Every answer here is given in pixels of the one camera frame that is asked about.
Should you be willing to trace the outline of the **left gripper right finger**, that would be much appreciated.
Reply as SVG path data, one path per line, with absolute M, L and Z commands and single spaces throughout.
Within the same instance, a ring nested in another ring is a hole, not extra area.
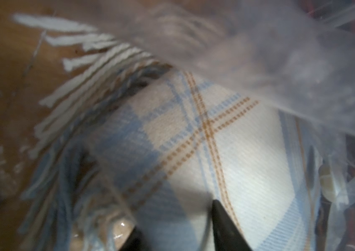
M 211 216 L 216 251 L 252 251 L 219 200 L 213 200 Z

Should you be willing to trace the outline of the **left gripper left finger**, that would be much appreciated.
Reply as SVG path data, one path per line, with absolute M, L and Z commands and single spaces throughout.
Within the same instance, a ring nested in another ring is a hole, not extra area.
M 143 232 L 135 227 L 119 251 L 151 251 Z

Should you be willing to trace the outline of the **white blue plaid scarf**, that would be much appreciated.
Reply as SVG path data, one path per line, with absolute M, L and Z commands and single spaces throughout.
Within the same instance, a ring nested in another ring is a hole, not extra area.
M 297 118 L 92 26 L 13 17 L 85 53 L 39 102 L 22 250 L 116 251 L 138 228 L 151 251 L 213 251 L 215 199 L 255 251 L 317 249 L 321 159 Z

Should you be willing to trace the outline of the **clear plastic vacuum bag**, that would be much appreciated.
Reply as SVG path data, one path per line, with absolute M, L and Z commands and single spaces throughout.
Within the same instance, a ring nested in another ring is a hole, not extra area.
M 355 1 L 67 1 L 66 10 L 304 119 L 329 202 L 319 245 L 355 251 Z

